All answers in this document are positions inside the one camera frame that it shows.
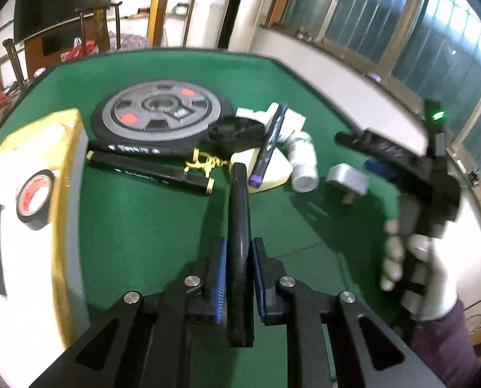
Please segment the purple right sleeve forearm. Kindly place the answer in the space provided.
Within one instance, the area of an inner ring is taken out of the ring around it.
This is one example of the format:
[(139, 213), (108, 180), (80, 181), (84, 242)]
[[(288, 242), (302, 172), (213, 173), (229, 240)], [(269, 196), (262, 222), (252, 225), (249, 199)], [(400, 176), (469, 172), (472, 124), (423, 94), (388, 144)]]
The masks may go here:
[(468, 387), (481, 368), (460, 300), (439, 320), (417, 322), (410, 347), (446, 387)]

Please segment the white-gloved right hand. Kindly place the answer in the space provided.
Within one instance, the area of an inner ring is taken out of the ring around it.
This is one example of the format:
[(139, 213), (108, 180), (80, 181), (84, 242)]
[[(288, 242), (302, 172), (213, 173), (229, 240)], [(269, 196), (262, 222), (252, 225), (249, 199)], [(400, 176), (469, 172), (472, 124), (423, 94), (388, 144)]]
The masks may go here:
[(381, 290), (396, 293), (414, 320), (439, 320), (458, 300), (457, 264), (446, 241), (398, 234), (400, 221), (387, 221)]

